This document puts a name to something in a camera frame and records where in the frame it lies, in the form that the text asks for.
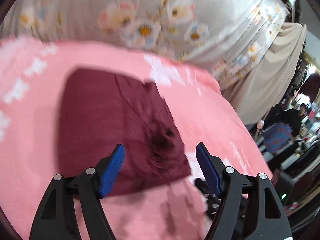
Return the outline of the maroon puffer jacket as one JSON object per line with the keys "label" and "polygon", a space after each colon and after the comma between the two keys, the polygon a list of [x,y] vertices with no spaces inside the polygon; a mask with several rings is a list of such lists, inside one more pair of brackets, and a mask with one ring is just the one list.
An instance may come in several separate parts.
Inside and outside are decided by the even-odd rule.
{"label": "maroon puffer jacket", "polygon": [[61,99],[57,161],[67,177],[108,157],[117,144],[124,162],[111,191],[129,194],[190,174],[184,143],[153,82],[93,69],[77,69]]}

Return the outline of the person in dark clothes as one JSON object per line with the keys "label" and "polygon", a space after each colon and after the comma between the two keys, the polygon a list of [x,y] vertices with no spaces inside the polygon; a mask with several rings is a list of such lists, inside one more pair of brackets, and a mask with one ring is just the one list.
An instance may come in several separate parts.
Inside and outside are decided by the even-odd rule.
{"label": "person in dark clothes", "polygon": [[302,119],[303,116],[306,112],[306,104],[302,103],[299,107],[299,109],[288,109],[280,113],[276,118],[275,118],[275,123],[277,122],[283,122],[287,125],[289,125],[292,129],[292,136],[296,137],[299,135],[301,124],[302,124]]}

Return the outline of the pink printed blanket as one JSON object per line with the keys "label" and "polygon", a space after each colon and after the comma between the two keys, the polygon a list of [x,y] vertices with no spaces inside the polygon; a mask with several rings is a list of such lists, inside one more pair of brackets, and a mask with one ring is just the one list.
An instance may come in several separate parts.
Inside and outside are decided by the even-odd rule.
{"label": "pink printed blanket", "polygon": [[117,239],[202,239],[209,222],[192,185],[202,172],[195,147],[205,144],[242,174],[271,174],[244,124],[206,71],[102,42],[1,40],[1,208],[28,239],[39,202],[58,172],[54,155],[63,85],[76,67],[155,81],[185,145],[191,176],[171,185],[102,201]]}

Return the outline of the beige fabric cover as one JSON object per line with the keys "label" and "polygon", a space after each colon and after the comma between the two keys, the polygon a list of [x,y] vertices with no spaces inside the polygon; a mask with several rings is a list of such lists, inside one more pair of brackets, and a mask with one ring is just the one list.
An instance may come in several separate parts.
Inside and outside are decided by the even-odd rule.
{"label": "beige fabric cover", "polygon": [[222,92],[244,125],[257,123],[280,102],[303,50],[307,26],[285,22],[258,65]]}

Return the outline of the blue patterned cloth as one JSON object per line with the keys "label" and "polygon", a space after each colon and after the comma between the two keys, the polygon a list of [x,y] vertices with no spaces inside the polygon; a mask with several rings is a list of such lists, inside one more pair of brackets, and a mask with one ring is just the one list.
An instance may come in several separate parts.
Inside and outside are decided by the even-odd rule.
{"label": "blue patterned cloth", "polygon": [[260,152],[276,153],[283,147],[292,135],[292,128],[288,124],[278,122],[263,134],[263,142],[259,147]]}

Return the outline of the grey floral bed sheet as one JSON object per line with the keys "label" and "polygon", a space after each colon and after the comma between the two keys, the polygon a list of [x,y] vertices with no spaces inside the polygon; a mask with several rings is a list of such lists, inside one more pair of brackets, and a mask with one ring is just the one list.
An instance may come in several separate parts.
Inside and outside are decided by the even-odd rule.
{"label": "grey floral bed sheet", "polygon": [[226,89],[257,66],[287,14],[281,0],[16,0],[1,36],[145,50],[203,68]]}

